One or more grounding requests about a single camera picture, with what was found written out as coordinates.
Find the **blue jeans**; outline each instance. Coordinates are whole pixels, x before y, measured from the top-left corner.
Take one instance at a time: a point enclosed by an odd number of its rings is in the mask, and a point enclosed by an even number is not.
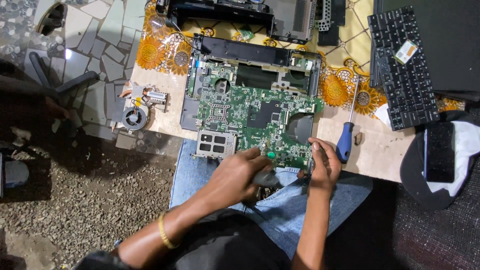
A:
[[[188,200],[208,182],[217,168],[216,160],[193,159],[190,156],[195,152],[196,144],[196,141],[184,140],[181,145],[173,178],[170,208]],[[297,179],[297,172],[298,169],[294,168],[277,168],[276,176],[284,188],[253,205],[239,203],[230,207],[257,222],[290,259],[297,249],[307,208],[309,179]],[[341,172],[330,200],[328,235],[347,219],[371,190],[370,177]]]

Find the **blue screwdriver handle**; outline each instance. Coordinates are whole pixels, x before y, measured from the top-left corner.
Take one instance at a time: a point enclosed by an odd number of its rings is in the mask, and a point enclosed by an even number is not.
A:
[[[351,122],[345,122],[343,124],[343,131],[338,143],[336,144],[336,156],[343,164],[346,164],[350,157],[350,151],[352,150],[352,131],[354,124]]]

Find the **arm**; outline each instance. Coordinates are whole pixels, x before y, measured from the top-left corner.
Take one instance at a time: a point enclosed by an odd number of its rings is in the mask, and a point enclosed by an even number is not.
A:
[[[253,176],[260,170],[271,169],[271,161],[252,148],[230,156],[220,163],[208,183],[189,200],[164,216],[164,231],[169,241],[179,244],[185,233],[201,218],[252,196],[257,186]],[[142,269],[152,259],[159,259],[169,251],[154,221],[122,242],[114,254],[133,268]]]
[[[324,269],[324,247],[330,215],[330,195],[340,175],[341,164],[333,148],[324,141],[309,138],[315,170],[310,179],[305,220],[292,259],[292,269]]]

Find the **black shirt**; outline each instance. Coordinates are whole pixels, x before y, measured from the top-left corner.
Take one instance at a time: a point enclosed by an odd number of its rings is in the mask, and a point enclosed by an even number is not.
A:
[[[155,269],[289,269],[290,260],[252,220],[232,209],[219,210],[185,234],[181,245],[171,250]],[[78,270],[131,269],[108,252],[89,254]]]

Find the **green circuit board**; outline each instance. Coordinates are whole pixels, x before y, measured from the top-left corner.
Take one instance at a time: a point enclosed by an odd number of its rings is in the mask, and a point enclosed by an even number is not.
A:
[[[191,68],[187,93],[200,101],[197,128],[236,134],[236,150],[257,147],[274,166],[308,168],[311,146],[295,141],[287,128],[297,113],[322,111],[323,100],[287,94],[283,89],[245,87],[237,82],[237,71],[237,65],[214,62],[204,62],[202,69]]]

